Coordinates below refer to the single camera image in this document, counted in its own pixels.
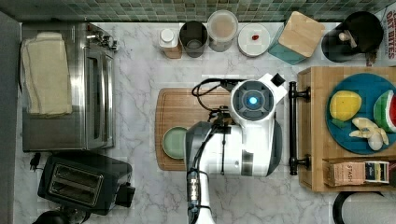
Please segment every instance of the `banana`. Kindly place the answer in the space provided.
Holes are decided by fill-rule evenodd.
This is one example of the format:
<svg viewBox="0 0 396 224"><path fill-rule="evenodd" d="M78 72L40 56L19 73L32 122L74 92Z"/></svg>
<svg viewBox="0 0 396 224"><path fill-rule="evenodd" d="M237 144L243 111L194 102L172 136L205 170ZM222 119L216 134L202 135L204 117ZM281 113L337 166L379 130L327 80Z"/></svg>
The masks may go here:
<svg viewBox="0 0 396 224"><path fill-rule="evenodd" d="M389 139L382 128L366 118L355 118L352 123L359 129L349 134L350 137L367 138L372 150L379 150L383 144L388 145Z"/></svg>

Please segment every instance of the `black toaster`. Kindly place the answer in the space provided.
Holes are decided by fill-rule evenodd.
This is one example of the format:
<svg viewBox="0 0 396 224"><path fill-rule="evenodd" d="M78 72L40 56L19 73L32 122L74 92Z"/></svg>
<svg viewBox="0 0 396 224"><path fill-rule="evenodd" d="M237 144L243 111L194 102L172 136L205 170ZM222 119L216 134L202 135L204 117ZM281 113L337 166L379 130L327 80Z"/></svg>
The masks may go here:
<svg viewBox="0 0 396 224"><path fill-rule="evenodd" d="M61 152L48 158L38 196L85 212L105 216L116 205L129 207L134 188L132 166L107 156Z"/></svg>

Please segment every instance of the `wooden tray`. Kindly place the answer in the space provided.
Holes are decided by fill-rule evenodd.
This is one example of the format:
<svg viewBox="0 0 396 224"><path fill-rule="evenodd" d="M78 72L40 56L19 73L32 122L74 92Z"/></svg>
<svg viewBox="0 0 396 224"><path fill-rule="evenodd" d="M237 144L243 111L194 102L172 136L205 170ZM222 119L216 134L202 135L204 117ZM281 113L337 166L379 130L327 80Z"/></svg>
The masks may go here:
<svg viewBox="0 0 396 224"><path fill-rule="evenodd" d="M217 108L230 104L230 93L225 90L213 91L201 97L202 102ZM209 111L203 109L191 95L190 88L162 89L158 95L155 113L155 151L158 166L165 171L185 171L183 160L168 157L163 151L163 135L175 126L190 128L199 121L206 121Z"/></svg>
<svg viewBox="0 0 396 224"><path fill-rule="evenodd" d="M297 76L298 91L311 88L311 101L299 99L298 150L299 159L311 155L312 167L299 167L300 183L313 191L385 191L396 190L391 186L342 186L329 187L323 181L323 161L392 160L396 158L396 144L371 155L359 155L347 151L330 135L326 125L326 104L334 87L347 77L358 73L371 73L396 84L395 67L311 67Z"/></svg>

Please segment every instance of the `watermelon slice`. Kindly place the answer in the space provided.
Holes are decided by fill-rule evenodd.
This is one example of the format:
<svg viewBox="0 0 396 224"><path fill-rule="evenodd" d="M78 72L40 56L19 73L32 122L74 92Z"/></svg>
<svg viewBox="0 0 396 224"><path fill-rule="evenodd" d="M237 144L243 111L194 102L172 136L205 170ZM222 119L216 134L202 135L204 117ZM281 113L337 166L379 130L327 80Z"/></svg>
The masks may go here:
<svg viewBox="0 0 396 224"><path fill-rule="evenodd" d="M393 91L383 93L374 105L375 123L387 133L396 133L396 97Z"/></svg>

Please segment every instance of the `wooden lid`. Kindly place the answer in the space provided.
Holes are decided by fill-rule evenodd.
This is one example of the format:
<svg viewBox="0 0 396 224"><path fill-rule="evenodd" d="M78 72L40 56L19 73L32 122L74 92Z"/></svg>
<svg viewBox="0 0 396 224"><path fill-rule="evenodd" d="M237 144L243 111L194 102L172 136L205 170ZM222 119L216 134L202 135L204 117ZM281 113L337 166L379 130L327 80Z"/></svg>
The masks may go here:
<svg viewBox="0 0 396 224"><path fill-rule="evenodd" d="M314 53L323 31L323 24L294 11L279 38L279 44L308 58Z"/></svg>

